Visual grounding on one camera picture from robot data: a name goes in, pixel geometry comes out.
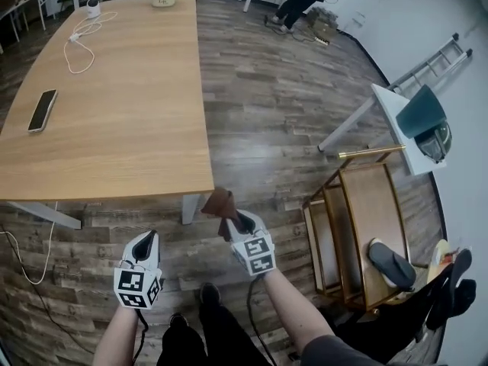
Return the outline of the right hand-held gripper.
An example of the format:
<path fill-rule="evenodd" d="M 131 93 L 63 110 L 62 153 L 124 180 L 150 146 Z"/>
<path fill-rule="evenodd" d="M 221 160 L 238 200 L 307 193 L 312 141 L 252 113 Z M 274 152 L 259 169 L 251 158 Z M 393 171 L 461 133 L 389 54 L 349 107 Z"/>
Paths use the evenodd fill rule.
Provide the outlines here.
<path fill-rule="evenodd" d="M 237 261 L 251 277 L 276 269 L 275 245 L 261 217 L 247 210 L 237 210 L 238 220 L 226 219 L 229 242 Z"/>

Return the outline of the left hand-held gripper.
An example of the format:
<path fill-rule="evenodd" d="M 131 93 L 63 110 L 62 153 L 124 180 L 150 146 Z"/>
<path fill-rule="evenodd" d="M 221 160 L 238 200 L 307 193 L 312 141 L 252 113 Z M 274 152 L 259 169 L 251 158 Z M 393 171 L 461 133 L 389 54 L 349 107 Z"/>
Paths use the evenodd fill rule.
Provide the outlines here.
<path fill-rule="evenodd" d="M 160 262 L 159 234 L 150 230 L 131 239 L 124 247 L 122 261 L 135 268 L 114 269 L 114 293 L 123 307 L 151 310 L 162 289 L 162 271 Z"/>

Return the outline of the brown cloth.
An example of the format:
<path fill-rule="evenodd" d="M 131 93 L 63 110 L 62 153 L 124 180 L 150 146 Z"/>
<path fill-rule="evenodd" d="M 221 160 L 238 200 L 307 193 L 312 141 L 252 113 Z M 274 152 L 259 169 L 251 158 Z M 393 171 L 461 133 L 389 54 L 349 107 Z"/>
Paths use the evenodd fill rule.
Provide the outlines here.
<path fill-rule="evenodd" d="M 226 221 L 239 222 L 234 196 L 231 191 L 221 187 L 215 188 L 201 209 L 201 213 L 220 218 L 218 235 L 223 237 L 226 242 L 231 241 L 231 235 Z"/>

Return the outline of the person's left forearm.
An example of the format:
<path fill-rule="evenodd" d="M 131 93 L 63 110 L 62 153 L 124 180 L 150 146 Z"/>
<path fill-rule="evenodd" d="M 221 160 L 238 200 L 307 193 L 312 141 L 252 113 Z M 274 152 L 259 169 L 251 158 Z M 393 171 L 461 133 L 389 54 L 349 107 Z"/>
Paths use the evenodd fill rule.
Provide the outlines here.
<path fill-rule="evenodd" d="M 92 366 L 132 366 L 138 322 L 135 309 L 120 305 L 97 345 Z"/>

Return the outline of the person's right forearm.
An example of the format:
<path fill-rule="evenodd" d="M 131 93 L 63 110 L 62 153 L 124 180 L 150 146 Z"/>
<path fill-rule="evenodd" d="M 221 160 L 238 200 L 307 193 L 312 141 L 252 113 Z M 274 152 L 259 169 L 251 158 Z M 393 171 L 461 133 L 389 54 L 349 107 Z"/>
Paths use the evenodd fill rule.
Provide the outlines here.
<path fill-rule="evenodd" d="M 263 281 L 278 318 L 299 353 L 314 339 L 334 335 L 323 315 L 281 271 L 267 272 Z"/>

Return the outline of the wooden table with white legs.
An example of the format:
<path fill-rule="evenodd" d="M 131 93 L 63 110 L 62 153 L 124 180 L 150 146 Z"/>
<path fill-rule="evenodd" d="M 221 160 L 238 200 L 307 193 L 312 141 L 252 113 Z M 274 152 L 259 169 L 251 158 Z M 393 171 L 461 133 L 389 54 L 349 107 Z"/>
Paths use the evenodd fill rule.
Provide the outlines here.
<path fill-rule="evenodd" d="M 179 196 L 189 224 L 214 189 L 197 39 L 196 0 L 101 3 L 114 18 L 86 38 L 95 61 L 65 48 L 86 12 L 75 10 L 24 78 L 0 132 L 0 201 L 63 226 L 79 220 L 54 201 Z M 57 98 L 43 131 L 27 129 L 40 96 Z"/>

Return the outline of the person's black trousers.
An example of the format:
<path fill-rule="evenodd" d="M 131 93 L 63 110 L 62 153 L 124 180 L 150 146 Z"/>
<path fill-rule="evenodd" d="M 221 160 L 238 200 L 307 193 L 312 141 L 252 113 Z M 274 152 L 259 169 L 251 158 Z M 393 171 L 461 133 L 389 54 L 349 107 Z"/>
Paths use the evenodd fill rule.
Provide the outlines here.
<path fill-rule="evenodd" d="M 199 317 L 204 337 L 189 325 L 168 327 L 156 366 L 271 366 L 225 306 L 202 305 Z"/>

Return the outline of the gold shelf cart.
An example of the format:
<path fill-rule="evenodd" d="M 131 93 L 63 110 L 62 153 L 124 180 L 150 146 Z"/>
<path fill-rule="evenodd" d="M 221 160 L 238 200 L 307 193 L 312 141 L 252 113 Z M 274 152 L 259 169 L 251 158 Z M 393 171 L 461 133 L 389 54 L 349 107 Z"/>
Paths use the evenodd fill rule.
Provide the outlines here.
<path fill-rule="evenodd" d="M 387 166 L 403 145 L 343 152 L 340 167 L 303 206 L 316 290 L 347 307 L 370 311 L 400 294 L 368 257 L 379 239 L 410 259 L 405 226 Z"/>

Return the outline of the grey slipper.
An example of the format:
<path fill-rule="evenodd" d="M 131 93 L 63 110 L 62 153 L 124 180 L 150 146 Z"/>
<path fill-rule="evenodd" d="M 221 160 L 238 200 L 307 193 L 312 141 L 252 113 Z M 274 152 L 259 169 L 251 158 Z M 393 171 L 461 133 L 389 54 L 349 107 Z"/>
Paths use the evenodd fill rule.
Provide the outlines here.
<path fill-rule="evenodd" d="M 378 238 L 370 241 L 368 258 L 391 288 L 411 291 L 416 281 L 414 267 Z"/>

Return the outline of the person's grey shirt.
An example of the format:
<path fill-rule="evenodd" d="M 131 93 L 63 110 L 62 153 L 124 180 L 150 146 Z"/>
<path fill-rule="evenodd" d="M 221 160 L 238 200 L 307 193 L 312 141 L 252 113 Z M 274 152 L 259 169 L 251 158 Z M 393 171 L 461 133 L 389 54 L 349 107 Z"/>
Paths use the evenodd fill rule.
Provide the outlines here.
<path fill-rule="evenodd" d="M 308 343 L 300 356 L 300 366 L 384 366 L 353 349 L 333 335 L 320 336 Z"/>

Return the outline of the black office chair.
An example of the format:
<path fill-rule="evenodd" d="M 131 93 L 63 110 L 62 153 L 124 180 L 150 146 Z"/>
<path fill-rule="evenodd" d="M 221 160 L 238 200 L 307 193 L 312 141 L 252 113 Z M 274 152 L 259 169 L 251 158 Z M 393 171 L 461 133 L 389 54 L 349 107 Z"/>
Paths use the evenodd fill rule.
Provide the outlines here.
<path fill-rule="evenodd" d="M 463 249 L 454 262 L 410 298 L 381 305 L 374 320 L 360 322 L 363 313 L 359 312 L 332 330 L 352 348 L 386 364 L 424 328 L 435 331 L 469 309 L 476 298 L 477 283 L 461 276 L 471 263 L 471 251 Z"/>

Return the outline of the smartphone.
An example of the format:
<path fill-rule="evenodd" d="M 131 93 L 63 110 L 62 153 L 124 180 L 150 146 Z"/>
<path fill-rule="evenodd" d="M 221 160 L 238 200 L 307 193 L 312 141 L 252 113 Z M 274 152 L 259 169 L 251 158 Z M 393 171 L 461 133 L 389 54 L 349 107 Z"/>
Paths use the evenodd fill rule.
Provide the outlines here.
<path fill-rule="evenodd" d="M 40 96 L 37 106 L 30 119 L 27 129 L 28 133 L 39 133 L 44 130 L 57 95 L 58 91 L 56 89 L 51 89 L 45 91 Z"/>

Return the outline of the white side table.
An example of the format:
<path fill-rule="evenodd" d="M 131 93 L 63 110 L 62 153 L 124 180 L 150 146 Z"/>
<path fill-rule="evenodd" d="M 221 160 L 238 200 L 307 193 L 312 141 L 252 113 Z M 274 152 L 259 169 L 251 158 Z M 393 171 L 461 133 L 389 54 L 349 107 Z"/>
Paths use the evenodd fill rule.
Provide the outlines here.
<path fill-rule="evenodd" d="M 402 159 L 409 175 L 418 176 L 445 168 L 447 160 L 435 163 L 425 156 L 414 139 L 407 138 L 397 123 L 398 113 L 409 103 L 407 98 L 396 94 L 379 85 L 372 84 L 373 95 L 369 97 L 356 111 L 354 111 L 341 125 L 327 136 L 319 145 L 318 150 L 324 152 L 335 141 L 350 131 L 370 109 L 378 106 L 387 123 L 390 135 L 397 145 L 404 145 Z"/>

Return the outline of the round yellow table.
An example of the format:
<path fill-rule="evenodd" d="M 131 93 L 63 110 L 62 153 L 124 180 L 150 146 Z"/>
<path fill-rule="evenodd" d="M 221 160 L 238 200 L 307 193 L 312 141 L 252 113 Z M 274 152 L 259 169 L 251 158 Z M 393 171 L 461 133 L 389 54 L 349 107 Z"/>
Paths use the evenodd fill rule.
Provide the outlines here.
<path fill-rule="evenodd" d="M 428 265 L 427 283 L 436 279 L 451 263 L 454 263 L 459 249 L 453 249 L 448 241 L 441 239 L 435 246 L 432 259 Z"/>

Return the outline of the aluminium ladder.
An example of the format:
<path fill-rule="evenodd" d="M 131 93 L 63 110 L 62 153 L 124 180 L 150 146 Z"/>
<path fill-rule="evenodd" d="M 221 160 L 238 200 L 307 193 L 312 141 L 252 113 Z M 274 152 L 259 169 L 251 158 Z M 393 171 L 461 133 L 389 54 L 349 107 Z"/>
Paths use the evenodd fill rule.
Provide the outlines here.
<path fill-rule="evenodd" d="M 464 49 L 459 39 L 459 33 L 454 33 L 434 53 L 392 82 L 387 89 L 404 98 L 412 98 L 423 85 L 434 88 L 443 82 L 472 57 L 473 49 Z"/>

